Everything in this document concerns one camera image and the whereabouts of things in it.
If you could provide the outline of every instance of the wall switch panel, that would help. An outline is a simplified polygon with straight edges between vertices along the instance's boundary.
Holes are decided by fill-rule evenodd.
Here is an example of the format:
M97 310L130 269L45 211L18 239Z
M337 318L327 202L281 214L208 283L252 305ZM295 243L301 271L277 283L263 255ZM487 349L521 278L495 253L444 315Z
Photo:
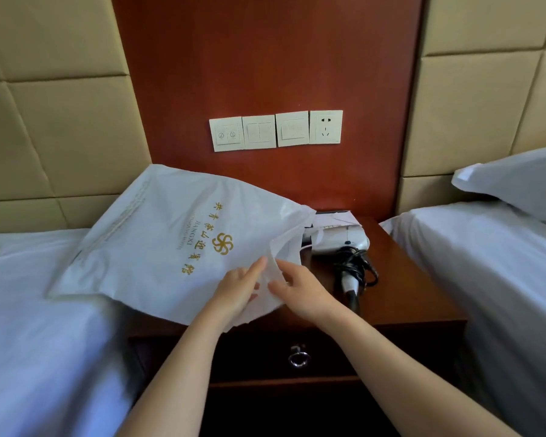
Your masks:
M275 115L243 117L244 147L275 148Z
M244 150L241 117L209 119L214 151Z
M307 125L307 111L277 113L277 144L284 146L300 146L309 144L310 133Z
M339 144L342 137L342 110L310 112L310 144Z

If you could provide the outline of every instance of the wooden wall panel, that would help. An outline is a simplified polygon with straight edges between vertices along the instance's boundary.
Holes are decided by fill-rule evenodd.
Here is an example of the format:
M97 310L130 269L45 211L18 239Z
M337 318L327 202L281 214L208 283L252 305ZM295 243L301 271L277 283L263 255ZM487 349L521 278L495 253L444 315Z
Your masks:
M393 212L422 0L113 0L152 159ZM342 143L214 153L209 118L343 109Z

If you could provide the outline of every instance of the person's right hand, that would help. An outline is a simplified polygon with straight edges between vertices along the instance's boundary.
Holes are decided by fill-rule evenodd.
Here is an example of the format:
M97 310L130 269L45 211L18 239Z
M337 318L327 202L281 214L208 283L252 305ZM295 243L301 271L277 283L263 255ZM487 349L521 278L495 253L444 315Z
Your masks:
M298 316L319 326L336 304L341 305L303 265L280 259L277 259L277 265L288 282L269 282L269 291Z

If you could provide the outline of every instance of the mattress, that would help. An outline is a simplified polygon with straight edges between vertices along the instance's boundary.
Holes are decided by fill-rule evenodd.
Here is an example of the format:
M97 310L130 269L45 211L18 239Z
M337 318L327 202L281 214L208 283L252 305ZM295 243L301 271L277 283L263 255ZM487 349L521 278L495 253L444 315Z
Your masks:
M0 234L0 436L111 436L133 402L126 308L47 300L87 230Z
M383 227L466 311L468 345L507 422L546 435L546 224L474 202L415 209Z

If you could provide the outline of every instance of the metal ring pull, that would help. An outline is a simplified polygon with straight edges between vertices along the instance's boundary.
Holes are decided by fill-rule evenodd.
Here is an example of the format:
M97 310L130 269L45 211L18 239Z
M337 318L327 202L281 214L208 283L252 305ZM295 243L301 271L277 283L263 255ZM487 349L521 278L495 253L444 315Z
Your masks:
M294 368L305 368L312 361L312 357L302 351L298 345L291 347L291 355L288 358L289 364Z

